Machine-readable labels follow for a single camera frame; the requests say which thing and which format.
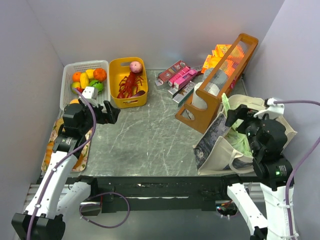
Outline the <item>light green plastic bag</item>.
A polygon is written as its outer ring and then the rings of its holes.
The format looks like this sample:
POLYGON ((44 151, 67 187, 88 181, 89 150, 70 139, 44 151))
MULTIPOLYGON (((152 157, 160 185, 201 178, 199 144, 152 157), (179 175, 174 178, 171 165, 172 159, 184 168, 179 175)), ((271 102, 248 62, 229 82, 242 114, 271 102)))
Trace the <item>light green plastic bag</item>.
MULTIPOLYGON (((221 96, 222 105, 223 105, 223 113, 227 117, 228 110, 231 109, 229 99, 225 93, 221 96)), ((243 155, 247 157, 252 157, 252 152, 249 147, 249 142, 245 134, 238 133, 236 131, 236 127, 240 125, 240 120, 237 120, 229 129, 229 132, 225 135, 225 139, 230 143, 230 145, 241 152, 243 155)))

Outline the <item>wooden snack tray box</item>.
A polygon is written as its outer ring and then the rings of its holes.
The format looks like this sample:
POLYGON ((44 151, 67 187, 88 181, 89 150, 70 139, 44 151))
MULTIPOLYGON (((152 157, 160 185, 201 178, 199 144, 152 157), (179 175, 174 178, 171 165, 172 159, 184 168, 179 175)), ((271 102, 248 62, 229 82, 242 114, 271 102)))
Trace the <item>wooden snack tray box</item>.
POLYGON ((258 43, 256 37, 241 33, 232 44, 217 44, 202 66, 204 80, 194 88, 175 118, 204 133, 217 116, 222 95, 229 95, 235 87, 258 43))

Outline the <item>beige canvas tote bag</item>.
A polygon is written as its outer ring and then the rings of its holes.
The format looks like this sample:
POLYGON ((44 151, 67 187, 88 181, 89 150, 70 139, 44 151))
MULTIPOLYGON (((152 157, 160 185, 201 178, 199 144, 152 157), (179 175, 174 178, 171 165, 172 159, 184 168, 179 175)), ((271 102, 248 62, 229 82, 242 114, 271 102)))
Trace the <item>beige canvas tote bag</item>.
POLYGON ((227 127, 225 123, 228 110, 244 104, 260 111, 265 108, 264 102, 261 98, 241 94, 231 97, 222 95, 221 111, 193 147, 198 175, 248 174, 254 171, 248 139, 236 131, 242 121, 237 120, 232 127, 227 127))

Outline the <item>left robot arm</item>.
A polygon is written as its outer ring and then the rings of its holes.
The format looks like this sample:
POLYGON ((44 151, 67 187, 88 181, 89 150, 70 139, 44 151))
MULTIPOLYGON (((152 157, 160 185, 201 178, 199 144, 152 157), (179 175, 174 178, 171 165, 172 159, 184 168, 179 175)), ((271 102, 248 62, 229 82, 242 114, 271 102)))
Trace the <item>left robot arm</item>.
POLYGON ((97 179, 83 176, 61 197, 70 171, 91 140, 86 134, 94 133, 98 124, 115 124, 120 112, 107 100, 100 106, 81 99, 64 108, 45 176, 24 213, 15 213, 11 221, 21 240, 61 240, 70 215, 81 202, 98 193, 97 179))

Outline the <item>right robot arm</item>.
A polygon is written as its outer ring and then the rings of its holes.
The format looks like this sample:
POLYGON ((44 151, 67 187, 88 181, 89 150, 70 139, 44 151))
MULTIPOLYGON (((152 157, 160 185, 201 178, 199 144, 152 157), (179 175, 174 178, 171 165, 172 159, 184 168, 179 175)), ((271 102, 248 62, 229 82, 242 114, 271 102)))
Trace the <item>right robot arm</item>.
POLYGON ((296 240, 299 236, 293 214, 293 167, 282 153, 288 141, 286 127, 277 121, 284 110, 283 104, 269 99, 263 110, 241 104, 227 111, 226 126, 242 120, 236 131, 248 140, 266 207, 267 216, 263 216, 239 177, 227 183, 226 193, 245 220, 252 240, 296 240))

